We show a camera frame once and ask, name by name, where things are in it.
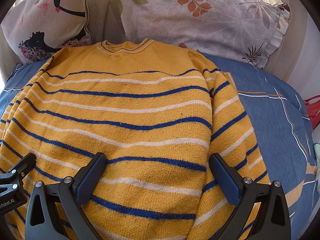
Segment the yellow striped knit sweater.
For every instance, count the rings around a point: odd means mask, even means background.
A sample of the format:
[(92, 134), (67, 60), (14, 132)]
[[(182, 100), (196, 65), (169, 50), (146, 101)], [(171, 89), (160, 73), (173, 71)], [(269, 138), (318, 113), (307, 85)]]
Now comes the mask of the yellow striped knit sweater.
[(24, 188), (108, 163), (84, 212), (103, 239), (209, 239), (233, 206), (208, 166), (218, 153), (269, 183), (228, 72), (200, 53), (146, 39), (63, 48), (1, 115), (1, 172), (37, 157)]

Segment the blue plaid bed sheet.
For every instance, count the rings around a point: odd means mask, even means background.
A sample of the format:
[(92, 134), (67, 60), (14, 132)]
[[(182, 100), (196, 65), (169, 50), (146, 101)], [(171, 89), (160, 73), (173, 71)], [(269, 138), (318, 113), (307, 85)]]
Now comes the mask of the blue plaid bed sheet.
[(292, 239), (319, 239), (317, 160), (312, 126), (303, 99), (286, 82), (264, 70), (205, 55), (231, 73), (250, 117), (271, 180), (289, 195)]

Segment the red bag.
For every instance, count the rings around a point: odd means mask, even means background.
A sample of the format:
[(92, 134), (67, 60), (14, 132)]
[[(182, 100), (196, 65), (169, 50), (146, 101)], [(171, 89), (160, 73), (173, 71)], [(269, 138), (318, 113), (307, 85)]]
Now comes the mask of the red bag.
[(320, 95), (304, 100), (306, 111), (310, 118), (312, 129), (314, 130), (320, 122)]

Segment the beige upholstered headboard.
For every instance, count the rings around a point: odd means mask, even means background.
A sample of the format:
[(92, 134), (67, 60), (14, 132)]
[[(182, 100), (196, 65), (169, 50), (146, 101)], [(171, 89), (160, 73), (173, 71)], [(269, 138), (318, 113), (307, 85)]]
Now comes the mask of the beige upholstered headboard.
[[(284, 41), (274, 52), (264, 68), (265, 71), (293, 84), (299, 78), (309, 79), (319, 58), (312, 55), (317, 40), (313, 34), (318, 29), (300, 0), (283, 0), (290, 8), (289, 29)], [(89, 32), (97, 40), (100, 37), (110, 41), (122, 41), (121, 24), (113, 0), (88, 0)]]

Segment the cream cushion with black silhouette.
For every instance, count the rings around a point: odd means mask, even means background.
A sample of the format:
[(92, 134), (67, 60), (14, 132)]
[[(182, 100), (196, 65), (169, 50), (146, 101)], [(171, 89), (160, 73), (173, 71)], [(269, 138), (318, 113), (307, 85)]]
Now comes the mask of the cream cushion with black silhouette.
[(9, 10), (1, 28), (20, 61), (30, 64), (64, 47), (91, 45), (87, 24), (87, 0), (23, 0)]

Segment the white leaf print pillow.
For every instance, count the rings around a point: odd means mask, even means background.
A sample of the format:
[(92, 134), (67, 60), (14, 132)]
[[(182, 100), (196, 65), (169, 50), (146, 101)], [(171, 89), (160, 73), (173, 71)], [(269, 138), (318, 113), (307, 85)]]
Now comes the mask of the white leaf print pillow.
[(264, 68), (289, 27), (282, 0), (116, 0), (129, 41), (144, 38)]

